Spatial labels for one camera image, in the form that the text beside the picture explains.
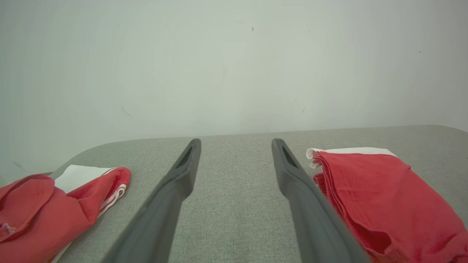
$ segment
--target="folded red cloth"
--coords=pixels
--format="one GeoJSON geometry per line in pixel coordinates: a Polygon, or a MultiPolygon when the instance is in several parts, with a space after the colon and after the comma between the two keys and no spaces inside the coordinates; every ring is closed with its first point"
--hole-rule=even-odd
{"type": "Polygon", "coordinates": [[[468,232],[450,205],[388,150],[365,149],[307,154],[323,166],[314,181],[374,261],[468,262],[468,232]]]}
{"type": "Polygon", "coordinates": [[[0,188],[0,262],[44,263],[94,224],[130,171],[116,168],[65,194],[45,175],[0,188]]]}

